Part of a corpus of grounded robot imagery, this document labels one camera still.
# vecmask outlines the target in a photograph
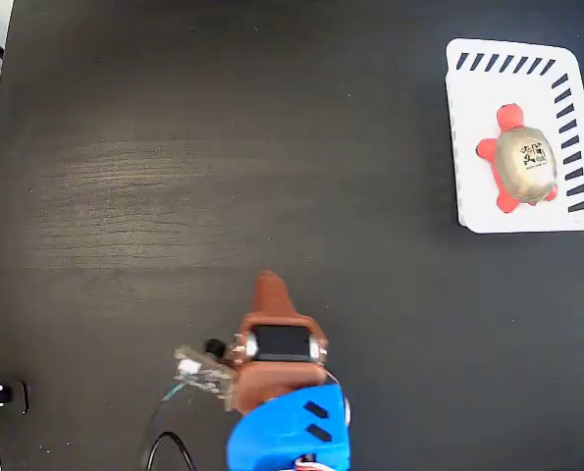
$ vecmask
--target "toy turtle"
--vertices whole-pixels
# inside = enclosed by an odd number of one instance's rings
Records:
[[[556,158],[545,135],[524,126],[523,111],[515,104],[501,107],[497,120],[501,135],[479,142],[477,154],[492,166],[499,208],[511,213],[519,203],[535,206],[543,199],[555,199]]]

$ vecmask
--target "white wire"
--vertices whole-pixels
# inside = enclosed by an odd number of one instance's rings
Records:
[[[311,463],[297,459],[294,463],[294,469],[284,469],[282,471],[336,471],[335,469],[322,463]]]

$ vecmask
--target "white basket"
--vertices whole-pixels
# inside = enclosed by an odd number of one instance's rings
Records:
[[[454,39],[447,61],[459,222],[480,234],[584,231],[584,86],[575,56],[551,46]],[[491,166],[475,149],[499,136],[497,111],[508,103],[549,140],[559,194],[506,214]]]

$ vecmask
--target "red turtle leg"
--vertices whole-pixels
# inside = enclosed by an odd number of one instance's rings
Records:
[[[502,132],[523,126],[523,110],[513,103],[504,105],[497,112],[497,121]]]
[[[499,188],[499,197],[497,198],[497,206],[504,212],[504,213],[511,213],[516,206],[520,203],[516,198],[514,198],[504,187],[503,182],[501,181],[501,175],[499,175],[499,171],[497,170],[497,166],[493,165],[492,167],[493,175],[495,176],[495,182],[497,182],[497,187]]]
[[[545,199],[547,201],[553,201],[554,199],[556,199],[556,196],[557,196],[557,185],[554,187],[554,189],[551,190],[551,193],[549,193]]]
[[[491,164],[495,163],[495,149],[497,148],[496,139],[483,139],[477,145],[477,155],[486,159]]]

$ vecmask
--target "black table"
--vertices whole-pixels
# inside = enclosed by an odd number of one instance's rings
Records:
[[[584,233],[457,224],[460,36],[584,79],[584,2],[16,2],[0,379],[32,404],[3,470],[132,469],[173,348],[229,338],[263,267],[331,339],[354,469],[584,470]],[[237,416],[186,396],[168,427],[221,470]]]

